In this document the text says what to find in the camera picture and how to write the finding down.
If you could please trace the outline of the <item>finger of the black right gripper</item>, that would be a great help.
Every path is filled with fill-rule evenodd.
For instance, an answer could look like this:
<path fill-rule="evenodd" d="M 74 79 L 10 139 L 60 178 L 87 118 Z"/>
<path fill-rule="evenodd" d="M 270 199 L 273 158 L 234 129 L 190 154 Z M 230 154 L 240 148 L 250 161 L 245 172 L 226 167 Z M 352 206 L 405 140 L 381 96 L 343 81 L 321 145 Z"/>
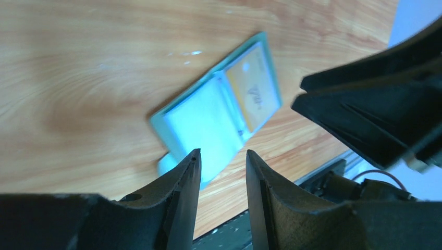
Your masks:
<path fill-rule="evenodd" d="M 306 93 L 292 109 L 376 167 L 409 156 L 441 165 L 440 73 Z"/>
<path fill-rule="evenodd" d="M 369 78 L 383 77 L 420 66 L 441 55 L 441 18 L 428 27 L 378 54 L 305 76 L 306 92 Z"/>

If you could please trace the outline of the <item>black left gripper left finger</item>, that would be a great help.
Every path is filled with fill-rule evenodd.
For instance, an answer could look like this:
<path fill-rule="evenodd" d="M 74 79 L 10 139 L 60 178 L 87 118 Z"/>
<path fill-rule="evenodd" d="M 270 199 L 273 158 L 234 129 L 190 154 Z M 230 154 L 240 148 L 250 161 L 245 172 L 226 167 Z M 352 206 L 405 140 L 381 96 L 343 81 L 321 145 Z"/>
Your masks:
<path fill-rule="evenodd" d="M 143 188 L 99 194 L 2 194 L 1 249 L 190 249 L 199 149 Z"/>

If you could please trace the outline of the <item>teal card holder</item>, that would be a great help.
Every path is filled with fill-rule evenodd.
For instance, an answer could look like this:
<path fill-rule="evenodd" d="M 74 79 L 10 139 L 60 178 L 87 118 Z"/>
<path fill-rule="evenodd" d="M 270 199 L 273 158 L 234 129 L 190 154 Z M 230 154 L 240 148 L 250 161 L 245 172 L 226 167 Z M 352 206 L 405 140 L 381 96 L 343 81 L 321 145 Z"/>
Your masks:
<path fill-rule="evenodd" d="M 265 48 L 281 108 L 283 101 L 267 35 L 259 32 L 151 117 L 153 129 L 167 148 L 167 154 L 157 164 L 160 176 L 198 148 L 202 159 L 200 187 L 203 189 L 265 125 L 255 132 L 248 131 L 225 75 L 226 68 L 257 42 L 263 43 Z"/>

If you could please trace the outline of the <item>tan card with logo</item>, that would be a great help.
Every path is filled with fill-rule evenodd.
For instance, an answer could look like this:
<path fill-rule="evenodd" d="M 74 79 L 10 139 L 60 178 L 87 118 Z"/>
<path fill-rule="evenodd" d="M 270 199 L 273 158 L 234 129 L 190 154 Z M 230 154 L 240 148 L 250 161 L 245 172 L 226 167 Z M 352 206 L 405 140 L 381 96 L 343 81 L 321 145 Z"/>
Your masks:
<path fill-rule="evenodd" d="M 255 132 L 280 108 L 263 43 L 257 42 L 241 54 L 225 75 L 248 131 Z"/>

